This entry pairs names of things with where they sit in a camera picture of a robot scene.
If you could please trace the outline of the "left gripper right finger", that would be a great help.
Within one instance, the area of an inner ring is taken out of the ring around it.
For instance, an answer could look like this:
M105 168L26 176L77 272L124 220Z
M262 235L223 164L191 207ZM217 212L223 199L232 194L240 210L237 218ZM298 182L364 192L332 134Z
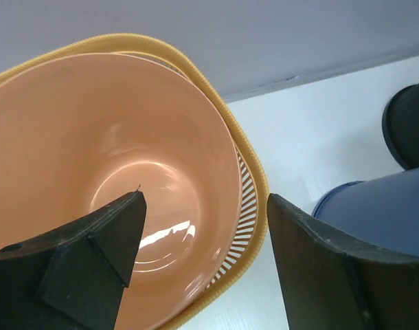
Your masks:
M291 329L419 329L419 257L342 232L270 194L267 216Z

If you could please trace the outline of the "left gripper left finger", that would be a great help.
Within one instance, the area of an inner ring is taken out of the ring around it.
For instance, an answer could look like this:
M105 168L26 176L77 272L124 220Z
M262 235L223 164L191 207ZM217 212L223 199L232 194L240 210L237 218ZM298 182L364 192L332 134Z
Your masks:
M0 250L0 329L113 329L147 204L141 191Z

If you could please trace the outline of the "blue plastic bucket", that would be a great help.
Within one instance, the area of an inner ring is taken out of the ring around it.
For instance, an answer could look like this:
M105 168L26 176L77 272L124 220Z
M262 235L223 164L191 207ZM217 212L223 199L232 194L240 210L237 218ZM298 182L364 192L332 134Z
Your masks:
M337 186L312 216L362 241L419 256L419 168Z

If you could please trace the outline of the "yellow slotted basket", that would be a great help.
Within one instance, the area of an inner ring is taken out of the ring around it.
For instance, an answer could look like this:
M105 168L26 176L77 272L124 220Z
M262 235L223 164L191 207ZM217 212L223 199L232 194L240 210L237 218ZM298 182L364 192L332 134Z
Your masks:
M173 69L194 83L214 104L234 140L242 179L242 204L239 229L223 264L197 299L177 315L158 325L158 329L178 329L229 289L250 268L267 233L269 185L264 169L241 126L226 103L194 63L172 45L143 34L114 33L86 38L42 54L0 73L0 85L9 78L47 61L75 54L106 52L130 54L154 60Z

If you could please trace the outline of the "orange bucket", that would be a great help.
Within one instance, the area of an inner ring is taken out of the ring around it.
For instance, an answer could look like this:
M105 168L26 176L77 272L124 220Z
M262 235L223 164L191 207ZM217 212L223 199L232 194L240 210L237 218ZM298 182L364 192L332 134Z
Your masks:
M242 188L208 97L151 60L83 54L0 85L0 249L143 192L146 223L118 329L156 329L222 265Z

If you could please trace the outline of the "black ribbed bucket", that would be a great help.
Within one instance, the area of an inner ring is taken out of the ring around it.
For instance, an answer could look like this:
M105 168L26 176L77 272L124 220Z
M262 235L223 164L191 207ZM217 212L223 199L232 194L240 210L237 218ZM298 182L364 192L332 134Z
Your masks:
M405 170L419 168L419 83L401 89L387 103L382 132L389 152Z

